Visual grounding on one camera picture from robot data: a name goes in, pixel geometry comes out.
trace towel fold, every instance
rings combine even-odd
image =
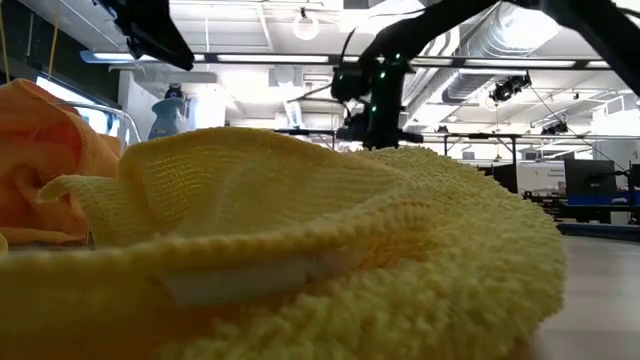
[[[200,130],[69,193],[97,249],[0,258],[0,358],[496,360],[562,306],[553,221],[425,149]]]
[[[9,247],[83,243],[87,221],[75,201],[42,204],[38,191],[60,175],[116,175],[119,140],[61,102],[28,80],[0,87],[0,233]]]

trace towel tag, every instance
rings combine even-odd
[[[160,281],[178,306],[223,305],[298,291],[308,283],[348,273],[362,258],[362,254],[325,251],[272,259],[260,265],[169,275]]]

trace orange towel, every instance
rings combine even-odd
[[[116,175],[119,140],[61,101],[28,80],[0,87],[0,234],[10,248],[84,243],[87,222],[75,202],[40,204],[38,190],[64,174]]]

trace window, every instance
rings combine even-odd
[[[69,90],[63,86],[56,84],[53,81],[47,80],[45,77],[38,76],[36,84],[41,88],[49,91],[51,94],[59,99],[65,101],[74,101],[84,104],[95,104],[92,101],[72,90]],[[89,123],[89,125],[98,134],[107,134],[111,136],[118,136],[119,120],[115,115],[105,114],[99,110],[76,108],[80,113],[80,116]]]

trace yellow microfiber cloth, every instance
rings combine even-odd
[[[496,360],[562,306],[553,222],[429,150],[201,130],[67,193],[97,250],[0,257],[2,359]]]
[[[48,204],[38,190],[60,175],[115,177],[120,143],[35,83],[0,87],[0,233],[10,247],[82,245],[87,221],[69,197]]]

